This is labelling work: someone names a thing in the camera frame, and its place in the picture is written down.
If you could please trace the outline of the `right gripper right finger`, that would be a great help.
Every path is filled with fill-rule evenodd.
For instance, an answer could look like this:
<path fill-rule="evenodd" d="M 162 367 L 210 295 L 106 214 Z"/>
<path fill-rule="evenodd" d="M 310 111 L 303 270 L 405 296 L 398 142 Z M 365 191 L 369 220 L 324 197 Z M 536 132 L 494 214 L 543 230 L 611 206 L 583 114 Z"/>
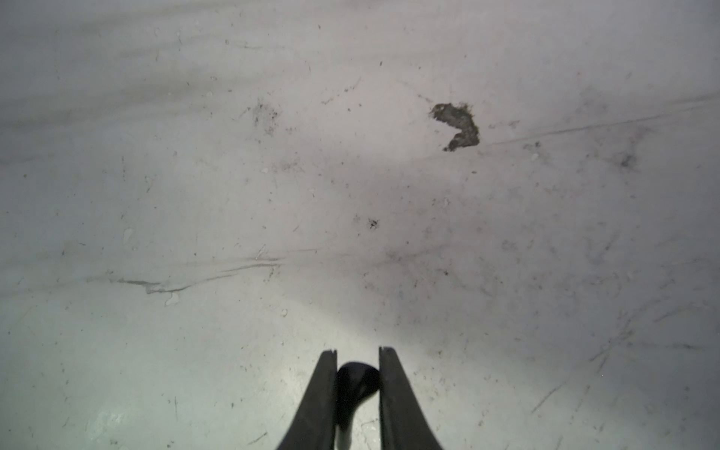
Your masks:
<path fill-rule="evenodd" d="M 382 449 L 442 450 L 395 349 L 380 348 L 379 376 Z"/>

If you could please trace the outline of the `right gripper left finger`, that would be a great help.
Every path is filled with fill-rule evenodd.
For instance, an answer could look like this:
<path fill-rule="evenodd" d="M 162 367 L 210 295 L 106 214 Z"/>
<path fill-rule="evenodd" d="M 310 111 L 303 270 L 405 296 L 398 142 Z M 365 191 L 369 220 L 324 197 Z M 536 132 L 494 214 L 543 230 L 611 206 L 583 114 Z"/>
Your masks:
<path fill-rule="evenodd" d="M 338 393 L 338 356 L 323 351 L 279 450 L 335 448 Z"/>

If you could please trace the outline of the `black earbud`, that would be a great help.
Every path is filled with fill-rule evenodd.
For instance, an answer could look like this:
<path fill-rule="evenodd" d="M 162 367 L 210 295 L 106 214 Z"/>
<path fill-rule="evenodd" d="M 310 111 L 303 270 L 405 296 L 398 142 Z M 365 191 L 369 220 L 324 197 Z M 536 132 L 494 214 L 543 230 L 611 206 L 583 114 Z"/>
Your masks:
<path fill-rule="evenodd" d="M 336 448 L 352 447 L 352 427 L 356 410 L 380 388 L 380 371 L 375 367 L 348 362 L 337 372 Z"/>

